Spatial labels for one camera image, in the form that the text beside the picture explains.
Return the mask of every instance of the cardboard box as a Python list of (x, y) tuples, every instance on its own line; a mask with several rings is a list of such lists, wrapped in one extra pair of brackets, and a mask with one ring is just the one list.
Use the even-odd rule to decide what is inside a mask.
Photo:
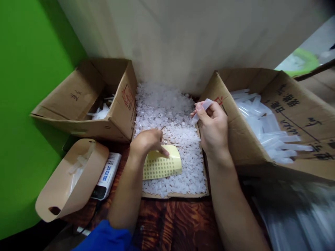
[(335, 68), (332, 67), (298, 82), (335, 108)]
[[(35, 119), (85, 138), (130, 142), (136, 117), (137, 80), (126, 59), (90, 59), (81, 64), (32, 112)], [(103, 96), (115, 94), (108, 115), (91, 120)]]
[[(239, 112), (230, 91), (250, 88), (275, 114), (281, 130), (299, 135), (313, 152), (298, 152), (293, 164), (278, 165), (263, 149)], [(270, 69), (222, 69), (212, 75), (200, 101), (217, 101), (228, 115), (229, 149), (240, 175), (335, 180), (335, 109), (284, 72)]]
[[(195, 127), (198, 129), (197, 130), (197, 134), (200, 137), (200, 132), (199, 132), (199, 128), (198, 125), (195, 125)], [(168, 145), (172, 145), (171, 142), (169, 141), (169, 138), (165, 137), (163, 135), (163, 140), (167, 141)], [(165, 196), (164, 198), (162, 198), (160, 195), (154, 195), (151, 193), (145, 193), (142, 191), (142, 197), (145, 198), (154, 198), (154, 199), (169, 199), (172, 197), (178, 197), (178, 198), (201, 198), (204, 196), (208, 196), (209, 195), (209, 189), (208, 189), (208, 178), (207, 178), (207, 173), (206, 173), (206, 162), (203, 163), (203, 175), (205, 176), (205, 186), (206, 186), (206, 191), (203, 193), (196, 193), (196, 194), (190, 194), (190, 193), (186, 193), (186, 194), (182, 194), (182, 193), (169, 193), (167, 196)]]

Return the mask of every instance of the blue sleeve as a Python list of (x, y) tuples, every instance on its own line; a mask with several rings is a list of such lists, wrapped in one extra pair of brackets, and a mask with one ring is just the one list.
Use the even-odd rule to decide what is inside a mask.
[(114, 229), (107, 220), (100, 224), (83, 240), (74, 251), (90, 250), (138, 250), (131, 244), (132, 236), (126, 229)]

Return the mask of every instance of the cardboard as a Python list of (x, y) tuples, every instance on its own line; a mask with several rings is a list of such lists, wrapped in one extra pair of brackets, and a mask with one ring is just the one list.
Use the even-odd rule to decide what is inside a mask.
[[(130, 142), (136, 89), (130, 60), (90, 59), (81, 62), (30, 115), (78, 137)], [(112, 94), (115, 98), (107, 117), (90, 120), (86, 114), (95, 112), (99, 101)]]
[[(275, 114), (281, 130), (299, 135), (313, 152), (293, 164), (273, 162), (239, 112), (230, 91), (250, 88)], [(218, 102), (228, 115), (229, 150), (238, 174), (310, 181), (335, 180), (335, 109), (284, 72), (262, 68), (215, 71), (200, 101)]]
[[(195, 125), (197, 131), (196, 133), (198, 134), (198, 136), (200, 137), (200, 131), (198, 128), (198, 125)], [(168, 145), (172, 145), (171, 142), (169, 141), (168, 138), (164, 137), (163, 135), (163, 141), (166, 140)], [(205, 185), (206, 185), (206, 192), (204, 193), (197, 193), (197, 194), (182, 194), (182, 193), (169, 193), (167, 196), (165, 196), (164, 198), (162, 198), (160, 195), (154, 195), (154, 194), (150, 194), (150, 193), (145, 193), (142, 192), (142, 197), (145, 198), (153, 198), (153, 199), (169, 199), (172, 197), (178, 197), (178, 198), (201, 198), (204, 196), (208, 196), (209, 195), (209, 189), (208, 189), (208, 180), (207, 180), (207, 173), (206, 173), (206, 162), (203, 163), (203, 175), (205, 176)]]
[(77, 162), (79, 155), (87, 153), (92, 141), (94, 140), (80, 139), (77, 141), (59, 163), (40, 192), (35, 209), (45, 222), (53, 221), (82, 209), (91, 197), (105, 167), (109, 155), (108, 148), (95, 142), (94, 150), (71, 193), (72, 175), (69, 174), (69, 170)]
[(298, 83), (335, 108), (335, 68), (327, 69)]

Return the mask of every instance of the yellow label sheet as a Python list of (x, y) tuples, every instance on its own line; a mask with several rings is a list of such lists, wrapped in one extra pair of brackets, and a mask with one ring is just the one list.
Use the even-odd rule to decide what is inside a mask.
[(164, 178), (181, 174), (181, 160), (178, 149), (174, 145), (162, 145), (169, 152), (169, 157), (158, 151), (151, 151), (144, 162), (143, 180)]

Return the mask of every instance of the black cable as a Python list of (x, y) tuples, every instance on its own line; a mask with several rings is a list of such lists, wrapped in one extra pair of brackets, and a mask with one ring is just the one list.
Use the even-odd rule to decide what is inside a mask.
[(90, 221), (87, 223), (87, 225), (83, 228), (83, 230), (81, 230), (80, 233), (75, 233), (73, 234), (73, 236), (78, 236), (81, 235), (87, 228), (90, 227), (90, 225), (92, 224), (92, 220), (94, 219), (94, 217), (97, 215), (98, 211), (100, 210), (102, 205), (102, 200), (98, 200), (97, 204), (95, 205), (95, 209), (94, 209), (94, 213), (92, 218), (90, 219)]

